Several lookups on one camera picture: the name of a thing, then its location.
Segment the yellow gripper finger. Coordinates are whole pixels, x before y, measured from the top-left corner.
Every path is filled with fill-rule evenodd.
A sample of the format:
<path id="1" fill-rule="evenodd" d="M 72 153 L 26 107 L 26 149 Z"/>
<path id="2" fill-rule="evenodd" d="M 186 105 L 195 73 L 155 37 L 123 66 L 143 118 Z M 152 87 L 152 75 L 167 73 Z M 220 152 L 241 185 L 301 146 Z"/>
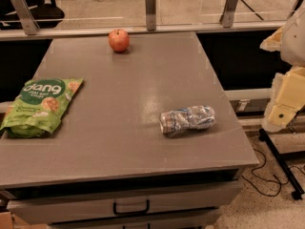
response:
<path id="1" fill-rule="evenodd" d="M 272 35 L 264 39 L 259 48 L 267 52 L 279 52 L 281 48 L 283 29 L 284 27 L 280 27 Z"/>
<path id="2" fill-rule="evenodd" d="M 305 68 L 293 66 L 285 74 L 277 73 L 272 84 L 271 100 L 262 120 L 267 132 L 284 129 L 305 106 Z"/>

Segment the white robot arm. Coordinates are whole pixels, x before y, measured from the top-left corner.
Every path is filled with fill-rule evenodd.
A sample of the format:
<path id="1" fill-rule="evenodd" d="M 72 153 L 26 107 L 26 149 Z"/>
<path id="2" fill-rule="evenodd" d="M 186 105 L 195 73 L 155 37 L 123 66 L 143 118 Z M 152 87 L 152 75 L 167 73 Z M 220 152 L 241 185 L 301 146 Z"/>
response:
<path id="1" fill-rule="evenodd" d="M 292 66 L 285 74 L 274 76 L 271 100 L 262 120 L 265 131 L 279 132 L 305 106 L 305 9 L 299 8 L 259 48 L 280 52 L 280 58 Z"/>

